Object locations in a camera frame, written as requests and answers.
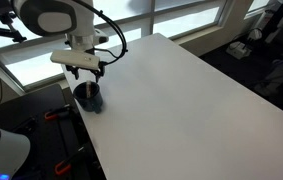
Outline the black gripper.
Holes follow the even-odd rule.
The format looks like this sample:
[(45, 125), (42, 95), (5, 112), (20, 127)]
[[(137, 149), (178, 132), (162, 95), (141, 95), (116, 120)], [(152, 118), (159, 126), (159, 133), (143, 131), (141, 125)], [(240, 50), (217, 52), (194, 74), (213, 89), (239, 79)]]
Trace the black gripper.
[(94, 49), (89, 49), (85, 51), (67, 50), (66, 53), (66, 63), (67, 65), (71, 65), (70, 71), (74, 75), (76, 80), (78, 80), (79, 78), (79, 68), (88, 70), (98, 70), (95, 73), (96, 82), (99, 82), (99, 80), (104, 76), (105, 70), (100, 69), (101, 59), (99, 56), (96, 55)]

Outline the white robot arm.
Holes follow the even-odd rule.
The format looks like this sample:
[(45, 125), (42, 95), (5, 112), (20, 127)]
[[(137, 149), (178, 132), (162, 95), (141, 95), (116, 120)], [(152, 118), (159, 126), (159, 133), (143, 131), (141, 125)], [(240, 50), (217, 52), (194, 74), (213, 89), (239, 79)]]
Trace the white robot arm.
[(96, 82), (105, 74), (105, 63), (95, 55), (95, 46), (108, 37), (94, 26), (93, 0), (9, 0), (17, 17), (32, 33), (64, 35), (69, 50), (54, 50), (53, 63), (66, 66), (76, 79), (79, 69), (90, 71)]

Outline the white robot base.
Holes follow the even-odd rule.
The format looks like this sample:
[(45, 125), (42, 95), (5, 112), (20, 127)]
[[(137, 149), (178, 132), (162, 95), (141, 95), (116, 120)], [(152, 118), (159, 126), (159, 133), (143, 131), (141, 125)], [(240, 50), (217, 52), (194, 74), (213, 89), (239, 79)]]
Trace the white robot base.
[(30, 153), (30, 141), (0, 128), (0, 180), (11, 180)]

